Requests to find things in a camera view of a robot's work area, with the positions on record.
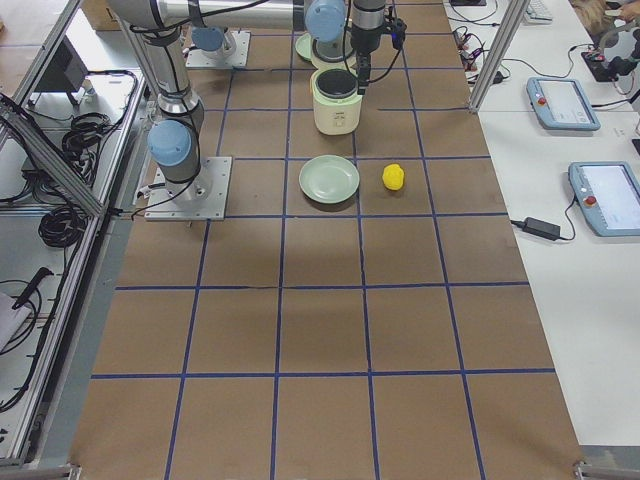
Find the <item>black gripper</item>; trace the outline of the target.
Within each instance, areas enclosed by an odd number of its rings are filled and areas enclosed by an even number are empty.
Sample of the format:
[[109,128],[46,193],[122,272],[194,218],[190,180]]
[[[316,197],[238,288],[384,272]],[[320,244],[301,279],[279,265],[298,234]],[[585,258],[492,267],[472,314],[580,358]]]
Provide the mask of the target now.
[[354,0],[351,6],[351,45],[357,53],[357,94],[364,95],[370,83],[370,54],[379,48],[384,31],[386,1]]

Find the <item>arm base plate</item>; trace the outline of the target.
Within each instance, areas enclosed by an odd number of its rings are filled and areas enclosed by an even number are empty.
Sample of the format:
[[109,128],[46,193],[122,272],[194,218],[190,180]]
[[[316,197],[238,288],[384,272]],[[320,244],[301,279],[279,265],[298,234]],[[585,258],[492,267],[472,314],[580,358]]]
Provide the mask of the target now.
[[144,218],[149,221],[223,220],[231,170],[231,157],[206,157],[201,161],[200,172],[193,183],[179,194],[183,186],[166,183],[157,167],[154,181],[164,183],[164,186],[150,192]]
[[250,32],[244,30],[194,28],[186,66],[192,70],[244,68],[250,37]]

